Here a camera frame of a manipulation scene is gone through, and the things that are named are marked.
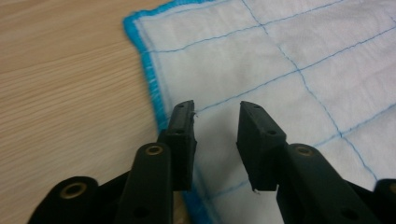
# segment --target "black plastic part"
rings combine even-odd
[[[171,161],[166,144],[152,143],[139,148],[114,224],[172,223]]]
[[[91,223],[109,224],[113,222],[128,175],[129,172],[119,175],[99,187],[95,200],[97,209],[92,215]]]
[[[285,179],[290,181],[288,185],[281,183],[281,188],[293,188],[297,194],[294,198],[277,197],[282,217],[292,217],[289,223],[380,223],[315,148],[292,144],[283,150],[281,158]],[[298,206],[296,198],[304,209],[303,215],[290,213],[290,204]]]
[[[376,183],[374,196],[378,204],[374,209],[384,223],[396,223],[396,179],[382,179]]]
[[[160,133],[157,141],[165,143],[172,151],[173,190],[191,189],[192,166],[197,144],[193,117],[193,101],[176,105],[168,129]]]
[[[29,224],[89,223],[98,184],[75,176],[56,185],[33,213]]]
[[[286,134],[259,105],[242,102],[237,147],[253,189],[276,190],[276,160]]]

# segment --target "light wooden surface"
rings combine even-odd
[[[156,140],[121,21],[165,1],[0,1],[0,223],[26,223],[68,177],[122,174]],[[176,202],[175,222],[188,222]]]

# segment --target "white fabric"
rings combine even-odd
[[[282,223],[276,194],[253,192],[239,157],[241,101],[344,179],[396,178],[395,19],[393,0],[228,0],[134,21],[166,115],[195,102],[194,184],[213,223]]]

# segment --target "screw hole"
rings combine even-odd
[[[341,215],[343,215],[344,217],[346,217],[350,220],[358,220],[359,219],[358,214],[350,208],[342,208]]]
[[[296,150],[300,155],[303,156],[312,156],[314,154],[314,152],[307,147],[297,147]]]
[[[162,152],[163,152],[163,148],[162,147],[152,146],[152,147],[146,148],[146,154],[148,154],[150,156],[155,156],[155,155],[158,155],[158,154],[160,154]]]
[[[134,216],[137,218],[143,218],[149,216],[149,210],[145,207],[137,207],[134,210]]]
[[[396,183],[390,184],[389,188],[392,193],[396,194]]]
[[[74,199],[77,198],[82,193],[84,193],[86,189],[87,189],[87,185],[82,182],[69,184],[62,189],[60,196],[63,199]]]

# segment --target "towel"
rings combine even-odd
[[[195,102],[184,193],[195,223],[283,223],[276,193],[252,191],[238,154],[241,101],[352,183],[396,178],[396,1],[176,0],[123,24],[159,130],[173,106]]]

